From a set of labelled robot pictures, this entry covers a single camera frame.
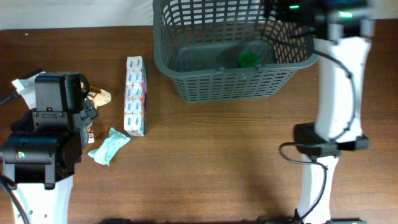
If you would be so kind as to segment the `beige brown snack bag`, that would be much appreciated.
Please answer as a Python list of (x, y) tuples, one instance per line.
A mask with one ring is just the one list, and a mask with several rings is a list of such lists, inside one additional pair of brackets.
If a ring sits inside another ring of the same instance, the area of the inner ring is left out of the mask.
[[(104, 106), (111, 101), (111, 94), (109, 92), (95, 86), (90, 86), (87, 97), (90, 101), (92, 101), (97, 110), (98, 107)], [(85, 148), (88, 144), (94, 143), (95, 137), (93, 131), (93, 122), (89, 126), (83, 127), (81, 136), (83, 148)]]

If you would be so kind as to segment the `grey plastic shopping basket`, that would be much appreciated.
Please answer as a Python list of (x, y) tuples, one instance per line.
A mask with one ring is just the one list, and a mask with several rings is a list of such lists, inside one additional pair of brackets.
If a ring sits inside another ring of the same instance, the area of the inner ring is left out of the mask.
[[(154, 0), (154, 60), (189, 103), (267, 98), (317, 55), (307, 30), (275, 18), (273, 0)], [(240, 68), (241, 52), (259, 57)]]

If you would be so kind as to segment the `green lid glass jar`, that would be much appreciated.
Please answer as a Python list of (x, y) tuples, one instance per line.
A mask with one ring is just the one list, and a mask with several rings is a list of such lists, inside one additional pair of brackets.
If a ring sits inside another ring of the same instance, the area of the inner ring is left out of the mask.
[(238, 65), (240, 68), (254, 68), (259, 65), (259, 57), (252, 51), (244, 51), (239, 54)]

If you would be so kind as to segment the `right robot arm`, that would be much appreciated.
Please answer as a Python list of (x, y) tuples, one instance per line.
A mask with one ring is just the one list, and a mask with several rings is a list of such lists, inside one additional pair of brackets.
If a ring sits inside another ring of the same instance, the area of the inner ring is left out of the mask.
[(275, 18), (305, 26), (319, 61), (319, 108), (313, 123), (294, 127), (302, 158), (302, 193), (292, 223), (331, 223), (333, 174), (342, 151), (366, 149), (361, 127), (366, 60), (375, 21), (369, 1), (271, 1)]

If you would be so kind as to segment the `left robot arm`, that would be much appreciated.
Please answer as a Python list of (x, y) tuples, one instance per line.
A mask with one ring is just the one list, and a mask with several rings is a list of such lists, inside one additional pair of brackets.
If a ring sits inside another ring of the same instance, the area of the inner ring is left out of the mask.
[(77, 72), (35, 77), (35, 106), (11, 126), (1, 146), (1, 186), (16, 223), (67, 223), (75, 164), (98, 117), (90, 84)]

